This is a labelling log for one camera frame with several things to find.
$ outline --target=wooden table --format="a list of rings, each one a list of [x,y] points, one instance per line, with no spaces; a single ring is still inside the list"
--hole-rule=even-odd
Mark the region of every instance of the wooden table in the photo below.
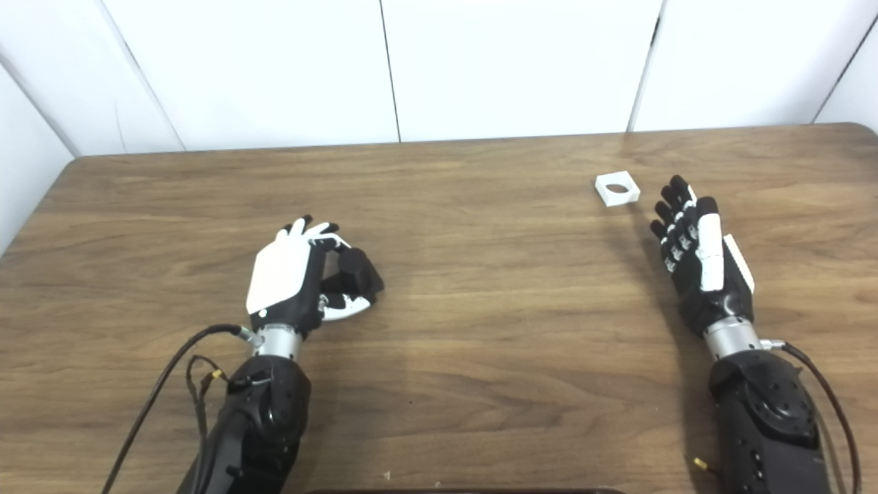
[[[619,170],[641,200],[605,208],[594,176]],[[648,229],[674,173],[719,199],[760,335],[829,376],[874,487],[878,139],[853,125],[76,160],[0,259],[0,485],[99,491],[170,355],[247,323],[254,255],[311,213],[386,292],[306,342],[311,423],[286,491],[716,492],[690,463],[716,458],[711,361]],[[248,354],[225,336],[198,350],[229,371]],[[196,437],[178,370],[116,492],[174,491]]]

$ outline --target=black forearm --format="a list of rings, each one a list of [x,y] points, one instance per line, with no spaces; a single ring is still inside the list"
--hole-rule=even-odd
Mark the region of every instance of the black forearm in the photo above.
[[[229,378],[226,401],[207,438],[201,488],[196,459],[177,494],[277,494],[307,425],[311,383],[293,360],[250,358]]]
[[[710,375],[724,494],[830,494],[814,404],[787,361],[738,352]]]

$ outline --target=white square block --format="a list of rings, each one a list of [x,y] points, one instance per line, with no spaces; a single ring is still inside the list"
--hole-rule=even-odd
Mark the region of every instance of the white square block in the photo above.
[[[607,188],[608,185],[621,185],[628,189],[628,191],[626,193],[613,192]],[[601,195],[601,199],[603,199],[607,207],[637,202],[640,199],[640,189],[637,188],[634,178],[631,178],[627,171],[598,175],[594,181],[594,188],[597,189],[598,194]]]

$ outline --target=wire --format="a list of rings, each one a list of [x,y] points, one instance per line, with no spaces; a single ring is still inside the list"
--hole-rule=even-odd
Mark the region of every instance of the wire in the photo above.
[[[209,373],[201,380],[201,391],[195,389],[195,382],[192,380],[192,365],[197,360],[203,360],[213,367],[213,372]],[[204,488],[201,487],[205,471],[205,450],[207,449],[207,412],[205,407],[205,396],[207,390],[211,386],[213,380],[220,378],[228,382],[226,373],[213,360],[208,359],[204,355],[192,355],[189,359],[189,365],[186,366],[186,388],[192,396],[192,403],[195,406],[195,419],[198,421],[198,456],[195,458],[195,475],[192,477],[192,494],[198,494]],[[213,468],[210,469],[207,479],[210,480]]]
[[[125,438],[125,442],[122,443],[122,449],[119,450],[119,455],[116,456],[116,461],[113,463],[112,469],[110,469],[110,474],[107,476],[107,480],[104,483],[104,488],[101,490],[101,494],[108,494],[110,489],[112,489],[113,483],[116,482],[116,477],[119,475],[119,471],[122,469],[122,463],[125,461],[125,457],[128,455],[128,450],[131,449],[131,445],[134,443],[134,438],[137,437],[137,432],[140,431],[140,427],[143,425],[143,421],[146,420],[147,414],[153,408],[153,404],[155,404],[155,399],[159,396],[159,392],[162,391],[162,387],[164,386],[165,381],[168,380],[170,373],[174,370],[177,362],[183,358],[183,356],[188,352],[195,344],[212,335],[217,333],[230,333],[232,335],[238,336],[241,334],[241,326],[237,324],[215,324],[213,326],[208,326],[203,330],[199,331],[192,338],[186,340],[186,343],[180,347],[179,350],[176,351],[173,357],[171,357],[168,365],[165,366],[162,373],[159,374],[158,379],[155,381],[155,385],[153,385],[153,390],[149,392],[149,396],[147,397],[147,401],[143,404],[143,408],[140,409],[140,413],[137,415],[137,418],[134,420],[134,424],[131,426],[131,431],[128,432],[128,436]]]
[[[810,371],[814,374],[814,377],[817,378],[817,382],[820,383],[820,386],[823,387],[826,396],[829,397],[829,403],[832,404],[832,408],[835,410],[835,414],[838,416],[838,421],[841,423],[842,430],[845,431],[845,439],[847,440],[847,448],[851,454],[851,470],[853,471],[853,487],[851,488],[851,494],[860,494],[862,492],[862,484],[863,484],[863,475],[860,471],[860,452],[857,451],[857,442],[853,438],[853,430],[851,429],[851,423],[847,421],[847,415],[845,415],[845,411],[841,408],[841,403],[838,401],[838,397],[835,395],[835,391],[832,390],[832,386],[830,386],[829,382],[826,380],[823,374],[817,370],[817,366],[814,365],[814,362],[808,358],[808,355],[805,352],[799,350],[798,348],[792,346],[790,343],[784,342],[781,349],[784,352],[789,353],[790,355],[799,359]]]

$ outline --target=white wall panel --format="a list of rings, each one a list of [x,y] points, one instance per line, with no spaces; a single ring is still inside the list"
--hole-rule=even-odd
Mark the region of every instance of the white wall panel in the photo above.
[[[384,0],[403,141],[625,130],[659,0]]]
[[[0,254],[72,159],[0,67]]]
[[[378,0],[106,0],[187,149],[398,140]]]
[[[104,15],[93,0],[3,0],[0,56],[78,153],[182,149]]]
[[[878,29],[863,41],[817,122],[856,122],[878,132]]]
[[[810,123],[874,0],[666,0],[634,130]]]

